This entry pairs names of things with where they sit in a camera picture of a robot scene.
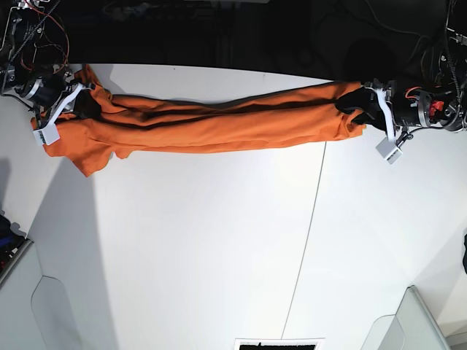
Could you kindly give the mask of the clear panel bottom left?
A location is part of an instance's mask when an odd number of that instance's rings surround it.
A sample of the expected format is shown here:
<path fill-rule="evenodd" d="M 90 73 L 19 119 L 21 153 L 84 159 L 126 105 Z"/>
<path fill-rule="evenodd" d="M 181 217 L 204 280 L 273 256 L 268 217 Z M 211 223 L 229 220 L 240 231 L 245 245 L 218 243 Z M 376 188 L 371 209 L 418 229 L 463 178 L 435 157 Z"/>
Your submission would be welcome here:
<path fill-rule="evenodd" d="M 43 276 L 32 294 L 31 309 L 46 349 L 82 349 L 69 297 L 60 280 Z"/>

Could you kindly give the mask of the clear panel bottom right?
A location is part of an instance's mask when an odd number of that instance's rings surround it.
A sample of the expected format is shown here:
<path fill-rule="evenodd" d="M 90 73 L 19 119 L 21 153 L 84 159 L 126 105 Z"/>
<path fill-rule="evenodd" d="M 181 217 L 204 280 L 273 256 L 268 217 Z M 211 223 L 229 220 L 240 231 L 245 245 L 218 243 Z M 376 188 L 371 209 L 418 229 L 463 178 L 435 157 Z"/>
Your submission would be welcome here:
<path fill-rule="evenodd" d="M 362 350 L 449 350 L 450 346 L 416 286 L 408 287 L 395 314 L 371 326 Z"/>

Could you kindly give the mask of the white tray bottom centre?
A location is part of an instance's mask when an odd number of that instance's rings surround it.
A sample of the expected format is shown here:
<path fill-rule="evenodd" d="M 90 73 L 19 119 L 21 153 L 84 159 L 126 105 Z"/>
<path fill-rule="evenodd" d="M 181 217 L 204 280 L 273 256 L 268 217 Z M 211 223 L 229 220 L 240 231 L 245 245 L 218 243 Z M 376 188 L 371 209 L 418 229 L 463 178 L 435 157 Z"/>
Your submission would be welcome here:
<path fill-rule="evenodd" d="M 242 349 L 278 349 L 278 350 L 318 350 L 323 348 L 324 338 L 300 339 L 240 339 L 234 342 L 234 350 Z"/>

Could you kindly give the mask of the clear panel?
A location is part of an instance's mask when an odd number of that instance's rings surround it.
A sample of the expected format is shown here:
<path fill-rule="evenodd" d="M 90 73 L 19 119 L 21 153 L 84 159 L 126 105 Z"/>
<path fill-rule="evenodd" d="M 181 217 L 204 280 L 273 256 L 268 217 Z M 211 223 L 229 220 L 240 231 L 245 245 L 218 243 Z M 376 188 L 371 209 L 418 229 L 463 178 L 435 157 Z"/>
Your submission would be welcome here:
<path fill-rule="evenodd" d="M 60 280 L 43 276 L 32 294 L 31 309 L 46 349 L 82 349 L 69 297 Z"/>
<path fill-rule="evenodd" d="M 450 346 L 416 286 L 408 287 L 395 314 L 371 326 L 362 350 L 449 350 Z"/>

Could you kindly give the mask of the orange t-shirt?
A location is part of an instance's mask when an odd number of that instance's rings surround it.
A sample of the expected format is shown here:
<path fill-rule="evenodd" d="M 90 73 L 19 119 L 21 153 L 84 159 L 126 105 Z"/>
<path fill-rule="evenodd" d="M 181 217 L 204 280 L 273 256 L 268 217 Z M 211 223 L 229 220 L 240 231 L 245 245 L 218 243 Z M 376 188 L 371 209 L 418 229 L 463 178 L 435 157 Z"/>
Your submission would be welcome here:
<path fill-rule="evenodd" d="M 335 103 L 357 90 L 359 82 L 331 82 L 224 104 L 200 104 L 114 95 L 91 67 L 76 74 L 96 84 L 92 97 L 101 105 L 101 119 L 81 120 L 62 114 L 60 139 L 45 146 L 51 157 L 65 157 L 86 176 L 100 171 L 111 156 L 132 152 L 209 154 L 276 149 L 360 136 L 364 127 L 354 114 Z"/>

